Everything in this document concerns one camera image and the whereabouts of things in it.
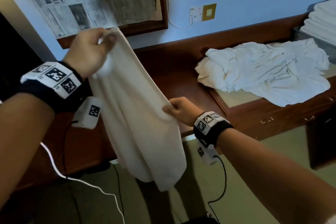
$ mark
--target white power cord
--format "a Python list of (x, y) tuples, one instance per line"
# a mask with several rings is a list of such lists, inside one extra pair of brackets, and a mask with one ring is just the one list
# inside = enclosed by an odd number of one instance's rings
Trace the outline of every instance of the white power cord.
[(168, 16), (168, 21), (170, 22), (170, 24), (173, 26), (173, 27), (175, 27), (175, 28), (177, 28), (177, 29), (182, 29), (182, 30), (184, 30), (184, 29), (187, 29), (188, 27), (190, 27), (191, 25), (193, 25), (194, 24), (194, 21), (193, 21), (193, 18), (191, 17), (191, 21), (192, 21), (192, 23), (189, 25), (189, 26), (187, 26), (186, 28), (179, 28), (178, 26), (176, 26), (174, 23), (172, 23), (171, 22), (171, 20), (170, 20), (170, 17), (169, 17), (169, 6), (170, 6), (170, 4), (169, 4), (169, 0), (167, 0), (167, 16)]
[(118, 205), (117, 197), (115, 196), (115, 194), (105, 193), (105, 192), (103, 192), (103, 190), (102, 190), (101, 188), (99, 188), (98, 186), (94, 186), (94, 185), (92, 185), (92, 184), (90, 184), (90, 183), (87, 183), (87, 182), (84, 182), (84, 181), (82, 181), (82, 180), (74, 179), (74, 178), (66, 177), (66, 176), (62, 175), (61, 172), (58, 171), (58, 169), (57, 169), (57, 167), (56, 167), (56, 165), (55, 165), (55, 162), (54, 162), (54, 158), (53, 158), (53, 156), (52, 156), (50, 150), (48, 149), (48, 147), (47, 147), (44, 143), (42, 143), (42, 142), (41, 142), (40, 144), (41, 144), (42, 147), (47, 151), (47, 153), (48, 153), (48, 155), (49, 155), (49, 158), (50, 158), (50, 161), (51, 161), (51, 164), (52, 164), (52, 167), (54, 168), (55, 172), (56, 172), (60, 177), (62, 177), (62, 178), (64, 178), (64, 179), (72, 180), (72, 181), (82, 182), (83, 184), (86, 184), (86, 185), (88, 185), (88, 186), (90, 186), (90, 187), (92, 187), (92, 188), (97, 188), (97, 189), (99, 189), (99, 190), (100, 190), (103, 194), (105, 194), (105, 195), (111, 195), (111, 196), (114, 196), (115, 203), (116, 203), (116, 205), (117, 205), (118, 211), (119, 211), (119, 213), (121, 214), (121, 217), (123, 217), (123, 223), (125, 224), (124, 215), (123, 215), (123, 213), (122, 213), (122, 212), (120, 211), (120, 209), (119, 209), (119, 205)]

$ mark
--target black and white square marker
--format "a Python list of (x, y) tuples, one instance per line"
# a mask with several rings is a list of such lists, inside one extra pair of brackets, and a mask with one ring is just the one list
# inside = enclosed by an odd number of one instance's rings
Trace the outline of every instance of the black and white square marker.
[(204, 124), (203, 121), (200, 121), (198, 124), (197, 124), (197, 128), (200, 130), (200, 131), (203, 131), (205, 129), (206, 125)]
[(200, 157), (202, 157), (204, 155), (204, 151), (202, 150), (201, 147), (199, 147), (197, 151), (198, 151), (198, 154), (199, 154)]
[(91, 105), (89, 115), (98, 117), (99, 111), (100, 111), (100, 108), (98, 106)]
[(214, 117), (214, 118), (219, 118), (220, 116), (218, 115), (218, 114), (216, 114), (216, 113), (212, 113), (212, 114), (210, 114), (212, 117)]
[(59, 82), (62, 80), (66, 74), (62, 71), (58, 70), (57, 68), (53, 68), (47, 73), (45, 73), (46, 76), (48, 76), (50, 79), (53, 79), (55, 82)]
[(43, 71), (47, 70), (50, 66), (49, 65), (40, 65), (36, 69), (32, 70), (34, 73), (42, 73)]
[(70, 78), (65, 79), (64, 82), (61, 83), (61, 86), (68, 94), (71, 94), (77, 88)]
[(202, 120), (204, 120), (207, 124), (209, 124), (211, 121), (213, 121), (213, 118), (211, 118), (209, 115), (207, 115)]

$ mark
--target gray basket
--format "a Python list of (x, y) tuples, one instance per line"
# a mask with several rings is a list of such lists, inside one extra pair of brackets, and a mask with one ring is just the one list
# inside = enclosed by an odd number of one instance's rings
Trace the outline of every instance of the gray basket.
[(300, 27), (295, 27), (293, 28), (293, 30), (294, 30), (294, 39), (293, 39), (294, 41), (313, 38), (315, 40), (315, 43), (318, 45), (318, 47), (325, 50), (326, 54), (329, 56), (329, 61), (333, 64), (336, 64), (336, 46), (335, 45), (330, 44), (326, 41), (323, 41), (319, 38), (316, 38), (305, 32), (300, 31)]

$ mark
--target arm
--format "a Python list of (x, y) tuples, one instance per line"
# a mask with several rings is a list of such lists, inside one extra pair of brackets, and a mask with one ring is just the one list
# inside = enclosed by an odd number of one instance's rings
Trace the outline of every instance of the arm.
[[(106, 33), (103, 28), (81, 31), (64, 58), (83, 79), (104, 64), (113, 47), (113, 35), (97, 44)], [(53, 109), (31, 94), (18, 93), (0, 106), (0, 208), (28, 168), (54, 117)]]
[[(188, 126), (203, 113), (186, 98), (170, 99), (163, 110)], [(233, 128), (217, 146), (280, 223), (325, 223), (336, 214), (336, 189), (293, 160)]]

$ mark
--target hand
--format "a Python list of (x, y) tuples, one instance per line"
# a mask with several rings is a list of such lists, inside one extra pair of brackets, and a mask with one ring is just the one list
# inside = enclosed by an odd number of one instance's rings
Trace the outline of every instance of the hand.
[(191, 103), (186, 97), (171, 98), (169, 102), (172, 105), (166, 105), (162, 110), (190, 127), (194, 126), (197, 117), (204, 112)]
[[(75, 69), (85, 79), (92, 76), (104, 64), (106, 55), (116, 43), (115, 35), (106, 35), (104, 28), (92, 28), (80, 31), (63, 61)], [(98, 45), (99, 38), (105, 38)]]

